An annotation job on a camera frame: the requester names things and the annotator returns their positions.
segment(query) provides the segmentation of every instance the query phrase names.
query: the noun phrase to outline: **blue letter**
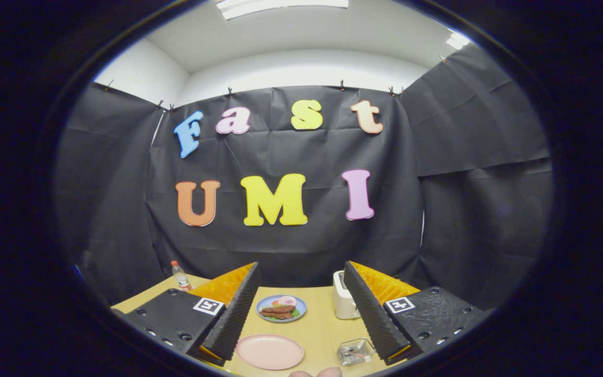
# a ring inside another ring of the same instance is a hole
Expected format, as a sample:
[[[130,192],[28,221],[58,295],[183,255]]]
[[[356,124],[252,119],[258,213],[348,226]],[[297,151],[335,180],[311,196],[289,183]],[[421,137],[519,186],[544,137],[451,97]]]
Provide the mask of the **blue letter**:
[[[203,117],[204,114],[197,110],[174,128],[174,133],[178,135],[178,141],[180,141],[180,158],[186,158],[199,146],[199,141],[193,139],[192,136],[195,138],[199,136],[199,123],[197,121]]]

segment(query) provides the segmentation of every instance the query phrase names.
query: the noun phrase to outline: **white ceiling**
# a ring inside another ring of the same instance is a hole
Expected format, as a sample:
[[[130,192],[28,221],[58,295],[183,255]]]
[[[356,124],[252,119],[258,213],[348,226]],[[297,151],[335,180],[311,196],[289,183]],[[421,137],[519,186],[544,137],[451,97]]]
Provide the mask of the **white ceiling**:
[[[391,0],[350,0],[349,9],[291,7],[225,21],[207,1],[147,36],[189,73],[259,53],[356,50],[431,68],[455,49],[450,31]]]

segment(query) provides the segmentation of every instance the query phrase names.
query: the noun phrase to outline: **sliced meat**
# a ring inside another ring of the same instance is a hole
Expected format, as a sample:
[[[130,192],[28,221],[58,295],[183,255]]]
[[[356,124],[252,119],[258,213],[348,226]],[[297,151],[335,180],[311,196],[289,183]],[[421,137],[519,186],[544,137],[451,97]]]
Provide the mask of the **sliced meat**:
[[[295,310],[293,305],[276,306],[275,308],[264,308],[262,309],[265,313],[290,313]]]
[[[291,319],[292,313],[269,313],[265,311],[260,312],[261,315],[265,315],[267,317],[276,317],[277,319]]]

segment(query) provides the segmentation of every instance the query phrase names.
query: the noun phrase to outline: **foam letter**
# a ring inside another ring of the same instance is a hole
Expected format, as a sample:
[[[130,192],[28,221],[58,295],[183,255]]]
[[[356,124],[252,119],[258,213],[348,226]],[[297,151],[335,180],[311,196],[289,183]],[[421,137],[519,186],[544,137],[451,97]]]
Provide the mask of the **foam letter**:
[[[216,131],[219,134],[229,134],[230,132],[241,135],[251,127],[248,125],[248,119],[251,117],[251,111],[245,107],[233,107],[222,113],[224,119],[216,124]]]
[[[316,100],[302,99],[292,105],[292,127],[296,129],[316,129],[322,124],[320,102]]]
[[[241,180],[241,186],[246,189],[248,215],[243,223],[249,227],[259,227],[264,224],[259,210],[266,217],[269,224],[273,225],[278,214],[283,208],[281,224],[303,225],[308,222],[302,209],[302,184],[306,177],[301,174],[286,174],[278,183],[275,194],[271,194],[269,187],[260,176],[247,176]]]
[[[174,129],[174,133],[178,135],[178,141],[180,141],[180,158],[186,158],[199,146],[199,141],[193,139],[192,136],[195,138],[199,136],[197,121],[203,117],[204,114],[197,110]]]
[[[381,112],[378,107],[372,106],[369,101],[360,101],[350,109],[357,112],[357,121],[367,134],[378,134],[383,131],[383,124],[374,122],[374,114]]]
[[[348,220],[368,219],[374,215],[374,210],[369,207],[369,196],[366,192],[366,179],[370,175],[366,170],[348,170],[341,174],[348,183],[350,210],[345,213]]]
[[[195,215],[192,212],[192,191],[197,187],[194,182],[178,182],[178,217],[185,224],[193,227],[204,227],[213,222],[216,217],[216,190],[220,187],[218,181],[203,181],[204,213]]]

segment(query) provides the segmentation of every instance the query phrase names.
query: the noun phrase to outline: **white wall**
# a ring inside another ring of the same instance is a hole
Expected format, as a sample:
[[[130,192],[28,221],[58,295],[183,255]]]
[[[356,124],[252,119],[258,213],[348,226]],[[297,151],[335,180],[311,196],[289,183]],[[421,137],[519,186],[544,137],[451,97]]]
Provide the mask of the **white wall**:
[[[138,96],[162,107],[176,105],[181,90],[189,79],[189,73],[174,59],[142,39],[115,58],[94,79],[96,83]]]
[[[231,60],[189,77],[174,105],[273,86],[331,85],[399,93],[428,69],[405,60],[344,50],[295,50]]]

